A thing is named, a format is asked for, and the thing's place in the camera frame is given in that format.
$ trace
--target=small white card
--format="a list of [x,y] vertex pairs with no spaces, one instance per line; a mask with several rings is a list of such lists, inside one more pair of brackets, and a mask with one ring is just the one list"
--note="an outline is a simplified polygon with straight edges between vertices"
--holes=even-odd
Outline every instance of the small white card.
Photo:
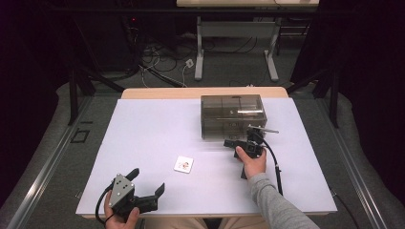
[[189,174],[191,171],[191,166],[193,166],[193,161],[193,158],[179,156],[175,164],[175,170]]

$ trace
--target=person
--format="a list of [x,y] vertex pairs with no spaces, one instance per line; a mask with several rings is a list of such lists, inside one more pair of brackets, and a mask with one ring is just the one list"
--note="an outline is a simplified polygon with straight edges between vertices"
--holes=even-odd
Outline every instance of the person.
[[[319,228],[310,218],[297,209],[293,204],[281,196],[270,183],[266,175],[266,150],[260,157],[252,159],[241,147],[236,147],[239,159],[245,165],[245,174],[250,187],[253,201],[260,209],[261,217],[227,218],[223,219],[220,229],[294,229],[294,228]],[[107,194],[109,202],[111,192]],[[106,229],[133,229],[139,218],[139,209],[134,208],[126,223],[120,217],[114,216],[113,210],[104,204],[107,220]],[[203,219],[147,219],[145,228],[193,228],[207,229]]]

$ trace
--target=transparent plastic box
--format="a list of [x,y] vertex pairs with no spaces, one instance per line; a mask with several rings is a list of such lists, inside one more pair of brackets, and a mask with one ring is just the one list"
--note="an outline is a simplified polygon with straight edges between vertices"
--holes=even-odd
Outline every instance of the transparent plastic box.
[[201,105],[203,139],[245,139],[249,125],[267,123],[258,94],[203,95]]

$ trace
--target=desk leg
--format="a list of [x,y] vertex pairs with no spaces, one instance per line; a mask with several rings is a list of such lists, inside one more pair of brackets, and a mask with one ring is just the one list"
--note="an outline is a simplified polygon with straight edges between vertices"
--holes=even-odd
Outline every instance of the desk leg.
[[276,18],[275,22],[274,22],[273,32],[271,35],[270,49],[269,49],[269,51],[265,51],[268,73],[270,74],[270,79],[273,82],[277,82],[279,80],[279,77],[278,77],[278,74],[276,71],[276,66],[274,65],[273,54],[274,54],[274,49],[276,46],[276,41],[278,38],[278,32],[280,30],[280,26],[281,26],[281,18]]
[[195,80],[203,79],[203,36],[202,36],[202,19],[197,17],[197,61]]

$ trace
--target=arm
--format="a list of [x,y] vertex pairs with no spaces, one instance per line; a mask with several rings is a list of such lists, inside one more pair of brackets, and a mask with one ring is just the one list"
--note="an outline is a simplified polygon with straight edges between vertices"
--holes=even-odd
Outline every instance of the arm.
[[248,183],[253,201],[259,206],[270,228],[319,228],[277,192],[265,173],[251,177]]
[[253,201],[271,229],[319,228],[303,212],[288,202],[270,184],[266,171],[266,150],[259,158],[250,158],[241,147],[236,153],[245,165],[245,174]]

